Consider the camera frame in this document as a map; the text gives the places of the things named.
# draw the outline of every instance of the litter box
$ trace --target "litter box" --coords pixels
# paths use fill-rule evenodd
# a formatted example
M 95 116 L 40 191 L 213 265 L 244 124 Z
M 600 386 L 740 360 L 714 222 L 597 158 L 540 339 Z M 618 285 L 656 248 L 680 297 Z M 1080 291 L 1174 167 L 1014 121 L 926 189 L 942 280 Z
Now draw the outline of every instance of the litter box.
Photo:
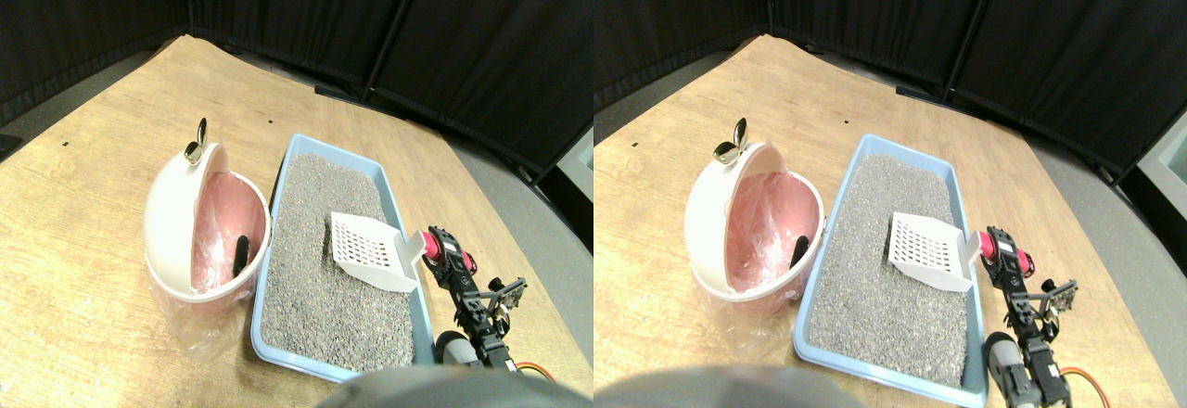
M 273 222 L 284 212 L 284 209 L 280 208 L 280 197 L 285 192 L 285 176 L 288 173 L 288 162 L 292 161 L 293 157 L 306 153 L 318 154 L 341 167 L 360 171 L 369 176 L 375 183 L 375 187 L 379 189 L 380 204 L 383 208 L 383 217 L 387 219 L 387 224 L 400 229 L 400 232 L 405 236 L 405 241 L 407 241 L 407 231 L 404 230 L 404 219 L 400 218 L 400 209 L 395 205 L 395 198 L 392 196 L 392 186 L 387 183 L 387 173 L 383 172 L 383 166 L 373 161 L 373 159 L 360 157 L 303 134 L 296 134 L 288 141 L 288 151 L 285 152 L 284 162 L 280 165 L 280 176 L 277 178 L 274 192 L 272 192 Z M 336 383 L 348 381 L 358 375 L 358 372 L 299 356 L 264 343 L 264 338 L 260 336 L 260 324 L 264 323 L 264 299 L 267 298 L 265 292 L 267 291 L 268 260 L 271 257 L 272 247 L 268 247 L 267 253 L 264 254 L 260 282 L 255 289 L 255 308 L 252 312 L 252 348 L 255 350 L 255 353 L 266 362 Z M 415 273 L 415 279 L 420 281 L 419 270 Z M 424 286 L 418 286 L 415 291 L 408 294 L 408 306 L 412 312 L 412 363 L 432 364 L 434 362 L 433 331 L 429 324 L 429 308 L 425 306 Z
M 869 362 L 826 351 L 813 346 L 807 342 L 808 330 L 811 329 L 812 306 L 815 298 L 817 281 L 820 278 L 820 270 L 824 269 L 823 262 L 826 261 L 825 259 L 829 251 L 829 243 L 832 238 L 832 227 L 833 223 L 837 222 L 837 213 L 840 212 L 840 204 L 845 200 L 845 191 L 849 189 L 849 179 L 852 178 L 853 172 L 857 171 L 857 166 L 864 161 L 865 157 L 878 153 L 901 159 L 901 161 L 907 162 L 907 165 L 912 167 L 926 170 L 944 179 L 948 186 L 952 221 L 956 222 L 958 228 L 964 230 L 965 238 L 969 237 L 969 225 L 965 222 L 964 203 L 960 200 L 960 187 L 957 184 L 956 170 L 953 170 L 950 162 L 891 142 L 886 138 L 870 134 L 863 136 L 861 144 L 857 145 L 857 152 L 853 153 L 853 159 L 849 162 L 849 171 L 845 172 L 845 179 L 840 183 L 840 192 L 837 195 L 836 202 L 833 202 L 832 213 L 829 218 L 827 228 L 825 229 L 824 243 L 820 244 L 817 267 L 812 269 L 812 275 L 808 278 L 808 286 L 805 289 L 804 301 L 800 304 L 800 312 L 795 320 L 795 353 L 807 362 L 864 377 L 889 387 L 964 407 L 983 407 L 985 404 L 988 388 L 985 387 L 986 371 L 980 350 L 985 337 L 985 325 L 982 321 L 980 293 L 977 285 L 977 268 L 980 264 L 979 261 L 973 261 L 969 264 L 973 281 L 972 288 L 969 289 L 965 298 L 965 307 L 969 314 L 969 348 L 966 350 L 967 356 L 965 357 L 964 375 L 960 377 L 960 388 L 952 388 L 945 384 L 926 381 L 915 376 L 890 370 L 888 368 L 878 366 Z

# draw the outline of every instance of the plastic bag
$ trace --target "plastic bag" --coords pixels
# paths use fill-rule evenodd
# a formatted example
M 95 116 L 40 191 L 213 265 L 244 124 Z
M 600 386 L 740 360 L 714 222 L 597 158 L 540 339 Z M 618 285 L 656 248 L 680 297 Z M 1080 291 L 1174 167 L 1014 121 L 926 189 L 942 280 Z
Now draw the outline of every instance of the plastic bag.
M 804 276 L 811 273 L 811 266 Z M 800 292 L 795 281 L 754 301 L 730 302 L 718 299 L 693 280 L 697 301 L 705 315 L 743 361 L 758 362 L 792 344 L 795 314 L 792 298 Z
M 182 345 L 182 352 L 195 361 L 207 362 L 243 337 L 248 306 L 255 292 L 255 278 L 235 292 L 207 302 L 185 302 L 150 282 L 157 307 Z
M 738 181 L 725 238 L 730 286 L 744 292 L 788 273 L 796 240 L 804 236 L 813 242 L 817 205 L 813 192 L 791 173 L 762 173 Z M 802 289 L 789 298 L 798 299 Z
M 730 286 L 738 292 L 791 273 L 796 240 L 813 240 L 819 224 L 814 193 L 793 174 L 760 173 L 738 183 L 730 205 L 725 264 Z M 795 313 L 792 302 L 804 297 L 814 255 L 800 272 L 775 292 L 743 302 L 713 297 L 696 285 L 697 300 L 729 344 L 747 361 L 786 349 L 792 343 Z
M 266 221 L 249 184 L 234 173 L 208 176 L 197 203 L 191 248 L 191 285 L 198 294 L 222 292 L 217 288 L 234 280 L 240 236 L 248 237 L 250 263 L 261 248 Z M 192 359 L 209 361 L 242 339 L 256 278 L 253 274 L 226 295 L 205 302 L 182 301 L 153 285 L 150 292 L 182 351 Z

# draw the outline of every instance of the black curtain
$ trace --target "black curtain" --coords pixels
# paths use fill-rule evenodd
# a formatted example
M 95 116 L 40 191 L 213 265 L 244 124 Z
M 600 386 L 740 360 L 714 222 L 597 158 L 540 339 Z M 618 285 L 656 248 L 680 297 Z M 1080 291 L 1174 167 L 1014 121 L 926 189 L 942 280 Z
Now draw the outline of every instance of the black curtain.
M 957 94 L 1115 173 L 1187 104 L 1187 0 L 990 0 Z
M 774 34 L 944 84 L 977 0 L 774 0 Z
M 537 173 L 594 121 L 591 0 L 413 0 L 375 93 Z
M 767 32 L 767 0 L 596 0 L 597 108 Z
M 196 0 L 193 34 L 362 84 L 399 0 Z
M 180 36 L 185 0 L 0 0 L 0 126 L 137 51 Z

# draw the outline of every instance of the litter scoop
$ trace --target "litter scoop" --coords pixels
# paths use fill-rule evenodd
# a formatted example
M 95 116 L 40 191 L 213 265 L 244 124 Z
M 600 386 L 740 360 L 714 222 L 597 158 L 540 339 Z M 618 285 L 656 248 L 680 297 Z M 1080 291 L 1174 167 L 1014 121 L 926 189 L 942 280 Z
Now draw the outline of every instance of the litter scoop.
M 891 264 L 940 291 L 969 292 L 969 263 L 980 255 L 980 237 L 965 241 L 964 231 L 937 218 L 894 212 L 890 227 Z
M 374 218 L 330 212 L 334 262 L 358 280 L 388 292 L 420 286 L 415 263 L 425 254 L 425 234 L 404 242 L 400 229 Z

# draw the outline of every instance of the table surface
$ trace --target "table surface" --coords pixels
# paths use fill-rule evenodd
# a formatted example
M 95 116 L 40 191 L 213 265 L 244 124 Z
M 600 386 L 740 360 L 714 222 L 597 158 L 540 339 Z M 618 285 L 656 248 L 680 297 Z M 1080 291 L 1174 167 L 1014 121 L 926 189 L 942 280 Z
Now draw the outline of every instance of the table surface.
M 741 361 L 694 300 L 684 242 L 692 185 L 741 117 L 750 141 L 773 141 L 787 166 L 815 185 L 826 212 L 864 134 L 946 159 L 970 229 L 1002 228 L 1034 254 L 1030 287 L 1047 278 L 1079 282 L 1053 343 L 1059 364 L 1087 370 L 1115 406 L 1175 404 L 1112 279 L 1017 133 L 899 96 L 772 36 L 738 49 L 595 148 L 597 387 L 661 368 Z M 978 278 L 985 332 L 1009 331 L 999 291 L 984 272 Z M 791 342 L 762 362 L 824 372 L 870 407 L 940 404 L 804 362 Z M 1068 381 L 1078 406 L 1098 403 L 1085 381 Z M 989 406 L 1003 404 L 996 388 L 989 393 Z
M 547 291 L 439 134 L 183 36 L 0 164 L 0 402 L 310 406 L 335 390 L 262 362 L 247 330 L 211 362 L 185 358 L 150 297 L 145 197 L 202 117 L 231 170 L 266 197 L 296 133 L 376 159 L 408 230 L 450 230 L 478 260 L 478 282 L 527 279 L 506 338 L 512 357 L 591 391 L 589 362 Z M 424 264 L 420 274 L 431 278 Z M 434 333 L 456 330 L 449 293 L 431 279 L 425 287 Z

